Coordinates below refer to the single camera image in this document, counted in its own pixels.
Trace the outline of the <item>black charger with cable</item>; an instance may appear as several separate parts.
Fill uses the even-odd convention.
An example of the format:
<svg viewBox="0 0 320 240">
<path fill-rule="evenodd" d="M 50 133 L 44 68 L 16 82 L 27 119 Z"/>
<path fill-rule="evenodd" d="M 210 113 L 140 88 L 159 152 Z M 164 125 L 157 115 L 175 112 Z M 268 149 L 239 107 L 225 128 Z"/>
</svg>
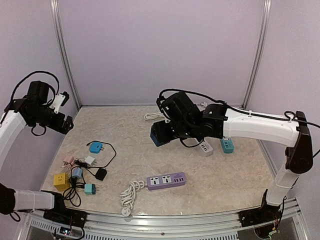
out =
<svg viewBox="0 0 320 240">
<path fill-rule="evenodd" d="M 107 162 L 104 163 L 103 165 L 95 165 L 95 166 L 88 166 L 84 160 L 80 160 L 80 159 L 76 159 L 74 161 L 75 165 L 80 167 L 80 168 L 84 168 L 85 170 L 87 170 L 92 176 L 94 176 L 97 180 L 99 181 L 103 181 L 105 179 L 105 177 L 107 176 L 108 172 L 107 172 L 107 167 L 110 165 L 110 163 L 115 159 L 115 157 L 117 156 L 117 152 L 115 150 L 115 148 L 113 147 L 112 144 L 108 143 L 108 142 L 103 142 L 103 141 L 98 141 L 98 140 L 93 140 L 89 143 L 86 144 L 87 147 L 90 148 L 90 143 L 92 142 L 101 142 L 103 143 L 103 150 L 104 150 L 104 145 L 107 145 L 109 147 L 111 147 L 111 150 L 113 151 L 113 156 L 111 157 L 111 159 Z"/>
</svg>

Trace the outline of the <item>teal charger with cable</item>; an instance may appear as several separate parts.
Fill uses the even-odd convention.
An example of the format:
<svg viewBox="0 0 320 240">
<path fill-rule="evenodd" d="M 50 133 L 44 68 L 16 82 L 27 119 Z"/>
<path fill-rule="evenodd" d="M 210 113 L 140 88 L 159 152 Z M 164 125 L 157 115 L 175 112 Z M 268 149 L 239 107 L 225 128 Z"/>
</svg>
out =
<svg viewBox="0 0 320 240">
<path fill-rule="evenodd" d="M 69 179 L 70 186 L 63 191 L 63 199 L 69 201 L 73 207 L 80 207 L 82 199 L 78 190 L 83 190 L 85 195 L 95 195 L 97 193 L 97 187 L 95 184 L 78 182 L 77 177 L 71 177 Z"/>
</svg>

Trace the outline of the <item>purple power strip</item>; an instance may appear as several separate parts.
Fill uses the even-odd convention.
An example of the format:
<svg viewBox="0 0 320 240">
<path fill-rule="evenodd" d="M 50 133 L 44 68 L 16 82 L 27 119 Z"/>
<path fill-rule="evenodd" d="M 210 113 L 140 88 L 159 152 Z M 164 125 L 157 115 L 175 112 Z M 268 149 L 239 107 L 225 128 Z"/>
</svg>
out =
<svg viewBox="0 0 320 240">
<path fill-rule="evenodd" d="M 130 181 L 126 190 L 120 193 L 120 203 L 122 205 L 121 215 L 129 217 L 134 208 L 137 192 L 147 188 L 149 191 L 169 189 L 186 185 L 187 177 L 184 172 L 177 172 L 165 175 L 150 176 L 146 181 Z"/>
</svg>

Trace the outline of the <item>blue cube socket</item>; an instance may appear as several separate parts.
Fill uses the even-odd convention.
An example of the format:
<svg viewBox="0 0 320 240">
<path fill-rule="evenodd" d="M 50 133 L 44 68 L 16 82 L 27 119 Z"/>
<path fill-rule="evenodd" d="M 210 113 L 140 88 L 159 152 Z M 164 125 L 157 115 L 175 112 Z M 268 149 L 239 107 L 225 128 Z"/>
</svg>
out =
<svg viewBox="0 0 320 240">
<path fill-rule="evenodd" d="M 160 147 L 163 144 L 158 140 L 156 134 L 155 134 L 155 130 L 154 130 L 154 126 L 151 127 L 150 130 L 150 138 L 152 139 L 153 143 L 155 144 L 156 147 Z"/>
</svg>

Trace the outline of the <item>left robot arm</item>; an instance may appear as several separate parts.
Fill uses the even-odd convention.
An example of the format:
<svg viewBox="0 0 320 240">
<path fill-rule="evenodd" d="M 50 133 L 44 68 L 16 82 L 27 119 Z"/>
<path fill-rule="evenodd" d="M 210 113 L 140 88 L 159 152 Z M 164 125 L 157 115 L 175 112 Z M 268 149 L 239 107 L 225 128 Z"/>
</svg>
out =
<svg viewBox="0 0 320 240">
<path fill-rule="evenodd" d="M 67 134 L 73 127 L 73 118 L 60 112 L 69 100 L 64 91 L 53 92 L 53 99 L 48 95 L 52 87 L 42 81 L 32 81 L 23 98 L 11 98 L 0 120 L 0 162 L 3 164 L 16 138 L 25 127 L 34 129 L 41 126 L 60 134 Z M 63 223 L 70 218 L 63 196 L 52 191 L 17 190 L 0 186 L 0 212 L 13 215 L 18 212 L 44 210 Z"/>
</svg>

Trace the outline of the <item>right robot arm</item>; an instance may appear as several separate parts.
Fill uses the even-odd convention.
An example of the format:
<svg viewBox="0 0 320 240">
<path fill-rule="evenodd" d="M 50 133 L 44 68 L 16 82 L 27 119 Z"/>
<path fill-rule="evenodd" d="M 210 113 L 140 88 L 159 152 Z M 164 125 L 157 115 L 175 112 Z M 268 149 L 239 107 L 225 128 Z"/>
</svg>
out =
<svg viewBox="0 0 320 240">
<path fill-rule="evenodd" d="M 284 145 L 285 163 L 275 180 L 263 195 L 256 218 L 266 222 L 279 210 L 289 190 L 300 175 L 308 172 L 314 163 L 310 122 L 302 111 L 286 111 L 284 115 L 263 114 L 241 110 L 223 100 L 207 97 L 212 103 L 204 110 L 189 98 L 190 91 L 171 89 L 173 94 L 164 97 L 162 90 L 156 104 L 165 119 L 155 122 L 150 137 L 157 147 L 173 140 L 225 137 L 249 138 Z"/>
</svg>

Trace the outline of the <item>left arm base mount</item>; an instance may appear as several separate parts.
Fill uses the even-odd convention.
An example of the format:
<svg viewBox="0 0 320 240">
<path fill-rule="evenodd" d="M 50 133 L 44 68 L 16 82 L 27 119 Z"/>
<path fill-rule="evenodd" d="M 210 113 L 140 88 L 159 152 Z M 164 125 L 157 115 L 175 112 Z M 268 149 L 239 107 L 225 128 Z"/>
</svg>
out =
<svg viewBox="0 0 320 240">
<path fill-rule="evenodd" d="M 43 218 L 46 220 L 79 228 L 85 226 L 87 216 L 88 213 L 85 211 L 70 208 L 67 208 L 63 213 L 53 209 L 45 210 L 43 214 Z"/>
</svg>

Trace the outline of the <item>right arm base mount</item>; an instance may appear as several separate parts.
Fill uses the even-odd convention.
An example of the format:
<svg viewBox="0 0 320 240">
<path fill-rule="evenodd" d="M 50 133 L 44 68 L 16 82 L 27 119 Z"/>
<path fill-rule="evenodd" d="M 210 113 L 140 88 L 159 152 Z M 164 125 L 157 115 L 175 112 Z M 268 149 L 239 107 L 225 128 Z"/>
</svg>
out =
<svg viewBox="0 0 320 240">
<path fill-rule="evenodd" d="M 242 210 L 238 213 L 241 226 L 249 227 L 281 218 L 281 211 L 277 207 L 262 208 L 257 207 L 248 210 Z"/>
</svg>

